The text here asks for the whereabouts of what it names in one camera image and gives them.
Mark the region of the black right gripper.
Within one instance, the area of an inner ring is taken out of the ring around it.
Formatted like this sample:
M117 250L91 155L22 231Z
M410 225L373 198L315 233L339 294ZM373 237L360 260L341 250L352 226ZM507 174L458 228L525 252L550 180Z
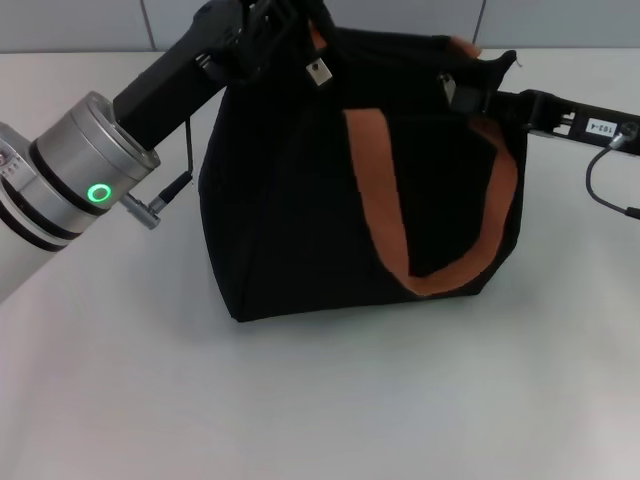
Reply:
M597 147L607 147L626 124L633 124L631 136L617 150L629 155L639 154L639 116L626 112L569 101L534 90L533 110L519 108L519 94L459 87L452 98L453 110L480 110L483 119L519 130L529 130L538 136L556 137Z

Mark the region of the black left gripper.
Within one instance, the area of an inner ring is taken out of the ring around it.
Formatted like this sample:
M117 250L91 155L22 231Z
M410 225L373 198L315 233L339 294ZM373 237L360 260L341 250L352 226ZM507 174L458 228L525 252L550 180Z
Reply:
M246 4L244 48L248 73L268 63L285 24L282 1ZM239 1L210 1L189 29L113 100L115 120L152 150L216 93L238 78L234 44L243 28Z

